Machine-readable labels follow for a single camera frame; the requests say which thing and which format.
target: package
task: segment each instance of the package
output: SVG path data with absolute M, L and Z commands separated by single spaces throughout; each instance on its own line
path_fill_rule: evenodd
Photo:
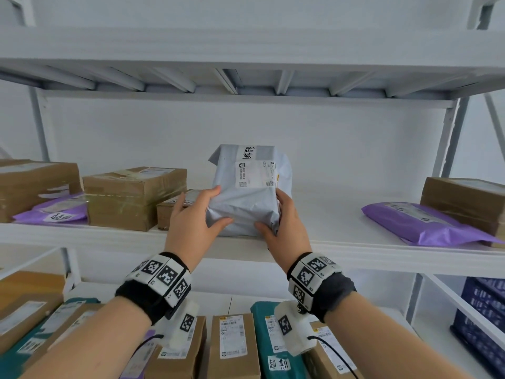
M 178 350 L 157 346 L 145 368 L 144 379 L 197 379 L 207 339 L 206 318 L 198 316 L 186 344 Z
M 81 189 L 77 164 L 3 159 L 0 163 L 0 222 L 48 200 Z
M 183 208 L 187 208 L 191 206 L 196 199 L 198 198 L 201 190 L 193 190 L 189 189 L 186 191 L 186 197 L 184 198 Z M 174 209 L 174 205 L 179 199 L 180 194 L 176 197 L 170 198 L 166 201 L 158 203 L 156 206 L 156 211 L 158 212 L 158 229 L 160 230 L 168 230 L 170 227 L 170 216 L 172 215 L 172 211 Z
M 154 336 L 156 331 L 150 328 L 144 336 L 143 341 Z M 156 339 L 151 339 L 133 354 L 128 364 L 124 368 L 119 379 L 144 379 L 145 366 L 156 348 Z
M 264 379 L 305 379 L 301 356 L 287 352 L 282 332 L 274 315 L 279 302 L 256 302 L 251 307 L 257 349 Z
M 416 203 L 372 203 L 361 210 L 408 245 L 442 247 L 474 241 L 501 242 L 492 235 Z
M 87 218 L 87 199 L 83 192 L 56 198 L 34 206 L 13 218 L 18 223 L 54 224 L 74 222 Z
M 84 303 L 75 309 L 72 314 L 67 317 L 65 322 L 55 330 L 52 335 L 38 347 L 32 356 L 23 364 L 23 371 L 26 371 L 32 364 L 39 360 L 48 350 L 60 343 L 75 329 L 83 325 L 87 319 L 92 317 L 101 307 L 102 304 Z
M 481 179 L 426 178 L 421 204 L 505 241 L 505 186 Z M 503 243 L 484 242 L 505 248 Z
M 186 169 L 138 167 L 83 177 L 89 224 L 148 231 L 156 205 L 187 190 L 186 176 Z
M 261 379 L 251 313 L 212 318 L 207 379 Z
M 220 235 L 260 236 L 254 222 L 263 222 L 276 233 L 279 228 L 279 205 L 275 188 L 291 196 L 291 165 L 286 154 L 274 146 L 221 145 L 211 155 L 217 166 L 213 186 L 221 193 L 211 199 L 207 223 L 232 217 Z
M 354 364 L 350 357 L 346 354 L 328 326 L 319 321 L 312 322 L 311 325 L 316 336 L 325 340 L 326 343 L 330 344 L 335 350 L 337 350 L 340 356 L 345 359 L 347 364 L 354 371 L 356 376 L 362 379 L 363 376 L 357 370 L 356 364 Z M 303 358 L 307 371 L 312 377 L 320 379 L 354 379 L 352 372 L 350 372 L 349 368 L 337 356 L 337 354 L 320 341 L 318 341 L 312 350 L 306 352 L 303 355 Z
M 0 354 L 8 351 L 61 302 L 60 293 L 25 294 L 0 311 Z
M 23 373 L 23 363 L 84 303 L 98 303 L 96 298 L 72 298 L 25 335 L 9 351 L 0 355 L 2 379 L 17 379 Z

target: wristband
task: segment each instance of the wristband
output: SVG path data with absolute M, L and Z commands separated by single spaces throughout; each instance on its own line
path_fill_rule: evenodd
M 129 273 L 117 289 L 139 306 L 154 325 L 163 316 L 170 319 L 191 291 L 191 274 L 175 254 L 163 252 L 150 257 Z
M 289 292 L 305 308 L 324 323 L 324 316 L 335 309 L 351 292 L 352 280 L 342 268 L 321 254 L 304 253 L 287 272 Z

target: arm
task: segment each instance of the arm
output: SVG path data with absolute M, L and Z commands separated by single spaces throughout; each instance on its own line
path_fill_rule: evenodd
M 312 248 L 293 200 L 280 190 L 277 197 L 282 208 L 277 236 L 263 223 L 255 226 L 275 261 L 287 272 L 301 254 Z M 325 323 L 367 379 L 470 378 L 356 292 L 328 311 Z
M 182 210 L 184 194 L 174 206 L 165 251 L 181 258 L 191 272 L 216 236 L 232 222 L 222 218 L 212 227 L 205 212 L 219 186 L 205 190 L 191 207 Z M 117 379 L 151 327 L 151 320 L 128 299 L 116 297 L 85 324 L 49 350 L 21 379 Z

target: purple plastic mailer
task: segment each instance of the purple plastic mailer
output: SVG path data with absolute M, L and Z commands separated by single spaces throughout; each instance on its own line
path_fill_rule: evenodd
M 372 203 L 361 210 L 409 245 L 441 247 L 474 241 L 505 243 L 482 230 L 463 225 L 438 210 L 417 203 Z
M 13 216 L 18 223 L 44 225 L 74 222 L 86 217 L 87 199 L 82 192 L 41 203 L 29 211 Z

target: forearm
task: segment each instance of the forearm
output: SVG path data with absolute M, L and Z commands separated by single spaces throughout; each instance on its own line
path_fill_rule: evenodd
M 117 379 L 150 325 L 141 308 L 116 297 L 49 350 L 21 379 Z
M 367 379 L 471 378 L 356 292 L 325 322 Z

